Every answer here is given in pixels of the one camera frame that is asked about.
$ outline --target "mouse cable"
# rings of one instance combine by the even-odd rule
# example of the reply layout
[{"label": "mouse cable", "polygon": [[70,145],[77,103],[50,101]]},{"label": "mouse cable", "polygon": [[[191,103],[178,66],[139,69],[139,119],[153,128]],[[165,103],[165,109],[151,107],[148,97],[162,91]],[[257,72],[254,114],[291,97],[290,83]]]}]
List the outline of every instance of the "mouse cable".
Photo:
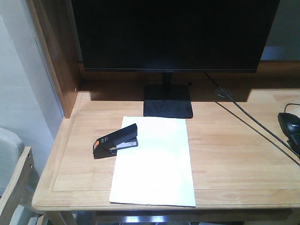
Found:
[{"label": "mouse cable", "polygon": [[261,124],[258,120],[256,120],[253,116],[251,116],[246,110],[244,110],[232,97],[230,97],[218,84],[217,82],[209,76],[207,73],[204,73],[216,86],[219,88],[221,92],[223,92],[227,98],[229,98],[243,113],[245,113],[250,119],[252,119],[255,123],[257,123],[261,128],[267,131],[270,135],[275,137],[280,143],[282,143],[285,147],[287,147],[292,153],[294,153],[299,159],[300,155],[292,149],[288,144],[286,144],[283,140],[281,140],[278,136],[272,133],[269,129],[267,129],[263,124]]},{"label": "mouse cable", "polygon": [[287,106],[289,106],[289,105],[300,105],[300,104],[297,104],[297,103],[288,103],[288,104],[285,105],[285,111],[286,111]]}]

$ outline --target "white paper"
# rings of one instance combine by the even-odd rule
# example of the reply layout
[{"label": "white paper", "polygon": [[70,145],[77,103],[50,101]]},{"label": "white paper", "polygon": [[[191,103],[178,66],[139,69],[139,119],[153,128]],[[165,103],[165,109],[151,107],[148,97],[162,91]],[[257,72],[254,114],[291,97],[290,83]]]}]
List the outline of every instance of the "white paper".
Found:
[{"label": "white paper", "polygon": [[184,119],[124,117],[137,124],[138,147],[118,151],[110,202],[195,207]]}]

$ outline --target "black screen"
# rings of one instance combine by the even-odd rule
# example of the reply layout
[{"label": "black screen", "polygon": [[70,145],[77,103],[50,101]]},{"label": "black screen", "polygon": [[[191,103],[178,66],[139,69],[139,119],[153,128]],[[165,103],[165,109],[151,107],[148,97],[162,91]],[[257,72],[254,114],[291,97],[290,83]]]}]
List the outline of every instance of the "black screen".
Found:
[{"label": "black screen", "polygon": [[255,72],[279,0],[72,0],[84,66]]}]

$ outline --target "monitor stand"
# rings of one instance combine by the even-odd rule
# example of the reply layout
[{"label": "monitor stand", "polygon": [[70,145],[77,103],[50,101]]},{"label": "monitor stand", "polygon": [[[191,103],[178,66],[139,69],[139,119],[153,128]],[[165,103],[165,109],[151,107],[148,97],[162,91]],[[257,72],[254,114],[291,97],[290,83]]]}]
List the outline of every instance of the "monitor stand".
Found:
[{"label": "monitor stand", "polygon": [[190,119],[193,110],[188,86],[171,85],[172,73],[163,73],[162,85],[146,85],[144,116]]}]

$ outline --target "stapler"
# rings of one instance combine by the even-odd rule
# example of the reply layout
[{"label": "stapler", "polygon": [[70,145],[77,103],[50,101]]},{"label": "stapler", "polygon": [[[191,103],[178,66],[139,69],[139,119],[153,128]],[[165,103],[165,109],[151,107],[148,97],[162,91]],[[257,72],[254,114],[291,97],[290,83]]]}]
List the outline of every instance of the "stapler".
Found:
[{"label": "stapler", "polygon": [[98,138],[93,144],[94,159],[117,155],[118,149],[137,147],[137,126],[132,124]]}]

